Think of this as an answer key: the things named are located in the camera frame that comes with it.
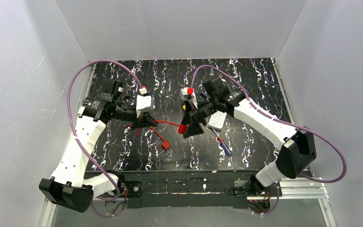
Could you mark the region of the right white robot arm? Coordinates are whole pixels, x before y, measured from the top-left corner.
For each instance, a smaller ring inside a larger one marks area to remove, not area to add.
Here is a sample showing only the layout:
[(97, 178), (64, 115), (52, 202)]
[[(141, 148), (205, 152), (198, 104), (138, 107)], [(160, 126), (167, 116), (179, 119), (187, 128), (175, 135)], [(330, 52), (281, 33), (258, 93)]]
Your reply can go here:
[(178, 133), (184, 138), (203, 134), (205, 119), (216, 112), (222, 112), (240, 120), (274, 144), (279, 154), (275, 161), (251, 175), (248, 183), (235, 188), (235, 195), (261, 194), (270, 185), (285, 178), (295, 179), (316, 158), (314, 136), (306, 130), (278, 122), (275, 116), (251, 103), (242, 91), (230, 91), (219, 77), (203, 83), (205, 93), (197, 102), (193, 88), (180, 90), (185, 107)]

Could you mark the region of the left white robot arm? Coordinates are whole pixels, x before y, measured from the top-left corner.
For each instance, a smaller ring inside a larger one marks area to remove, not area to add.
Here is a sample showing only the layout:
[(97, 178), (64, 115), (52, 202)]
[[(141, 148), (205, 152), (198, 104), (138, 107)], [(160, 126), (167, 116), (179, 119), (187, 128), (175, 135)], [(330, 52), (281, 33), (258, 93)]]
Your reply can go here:
[(120, 174), (102, 170), (98, 176), (84, 176), (87, 164), (93, 161), (95, 145), (110, 120), (130, 122), (132, 129), (157, 126), (149, 114), (154, 101), (146, 87), (139, 89), (134, 105), (119, 100), (124, 90), (124, 83), (105, 79), (97, 92), (83, 99), (77, 121), (70, 123), (73, 137), (60, 163), (48, 179), (39, 183), (40, 191), (51, 203), (83, 213), (94, 198), (107, 192), (116, 191), (120, 197)]

